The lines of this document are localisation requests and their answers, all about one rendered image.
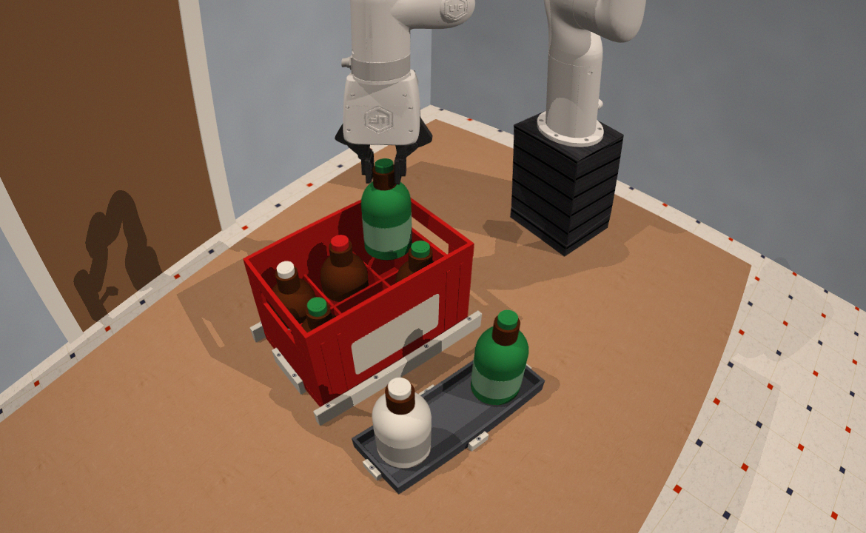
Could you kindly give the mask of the cream bottle with grey label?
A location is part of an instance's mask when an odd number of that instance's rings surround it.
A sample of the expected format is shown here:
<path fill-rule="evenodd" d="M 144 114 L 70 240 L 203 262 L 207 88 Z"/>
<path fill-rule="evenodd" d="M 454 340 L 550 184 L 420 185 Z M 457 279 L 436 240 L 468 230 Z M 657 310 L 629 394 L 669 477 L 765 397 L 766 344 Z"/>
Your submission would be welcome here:
<path fill-rule="evenodd" d="M 372 410 L 380 457 L 395 468 L 414 468 L 431 451 L 431 409 L 405 378 L 386 386 Z"/>

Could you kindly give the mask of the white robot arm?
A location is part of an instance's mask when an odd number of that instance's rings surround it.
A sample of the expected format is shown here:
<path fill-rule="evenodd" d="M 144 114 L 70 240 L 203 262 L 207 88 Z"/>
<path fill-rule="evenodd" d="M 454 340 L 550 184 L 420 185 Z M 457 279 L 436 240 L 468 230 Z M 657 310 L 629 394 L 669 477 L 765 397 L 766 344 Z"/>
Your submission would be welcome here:
<path fill-rule="evenodd" d="M 645 3 L 544 0 L 547 111 L 537 118 L 537 128 L 549 141 L 569 147 L 602 141 L 597 121 L 603 105 L 601 36 L 620 43 L 632 40 L 642 26 Z M 352 56 L 342 58 L 341 65 L 359 80 L 397 80 L 410 72 L 412 28 L 460 26 L 475 7 L 476 0 L 351 0 Z"/>

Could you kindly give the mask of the green bottle with pale label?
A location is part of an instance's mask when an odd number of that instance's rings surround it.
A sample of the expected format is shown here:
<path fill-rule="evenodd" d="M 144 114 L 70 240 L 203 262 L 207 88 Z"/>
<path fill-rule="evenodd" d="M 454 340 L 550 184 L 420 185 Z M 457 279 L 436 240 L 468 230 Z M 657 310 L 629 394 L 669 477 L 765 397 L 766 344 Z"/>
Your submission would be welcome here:
<path fill-rule="evenodd" d="M 517 312 L 503 310 L 478 338 L 471 368 L 471 392 L 478 400 L 502 405 L 517 397 L 530 353 L 519 326 Z"/>

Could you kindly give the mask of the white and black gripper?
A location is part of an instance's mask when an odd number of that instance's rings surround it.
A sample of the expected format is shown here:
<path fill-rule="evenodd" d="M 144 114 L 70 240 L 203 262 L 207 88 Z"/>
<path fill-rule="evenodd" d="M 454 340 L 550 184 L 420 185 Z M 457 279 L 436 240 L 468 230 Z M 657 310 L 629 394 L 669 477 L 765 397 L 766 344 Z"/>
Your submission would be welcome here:
<path fill-rule="evenodd" d="M 335 140 L 358 154 L 366 184 L 371 184 L 375 166 L 371 145 L 400 145 L 395 146 L 395 184 L 400 184 L 400 178 L 406 176 L 406 156 L 431 143 L 432 136 L 420 117 L 414 70 L 389 81 L 364 81 L 353 74 L 347 76 L 343 123 Z"/>

